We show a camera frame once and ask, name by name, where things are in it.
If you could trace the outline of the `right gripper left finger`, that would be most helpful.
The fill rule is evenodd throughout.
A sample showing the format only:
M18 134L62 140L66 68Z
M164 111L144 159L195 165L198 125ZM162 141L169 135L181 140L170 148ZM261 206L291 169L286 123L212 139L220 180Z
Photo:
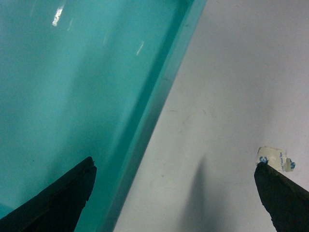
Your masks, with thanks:
M89 200L97 168L87 157L0 220L2 232L72 232Z

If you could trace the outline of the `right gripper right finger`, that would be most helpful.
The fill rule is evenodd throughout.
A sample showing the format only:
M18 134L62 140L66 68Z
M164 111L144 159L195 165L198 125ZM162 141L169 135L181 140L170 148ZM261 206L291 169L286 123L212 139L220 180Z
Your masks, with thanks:
M278 232L309 230L309 192L269 166L260 162L254 180L262 205Z

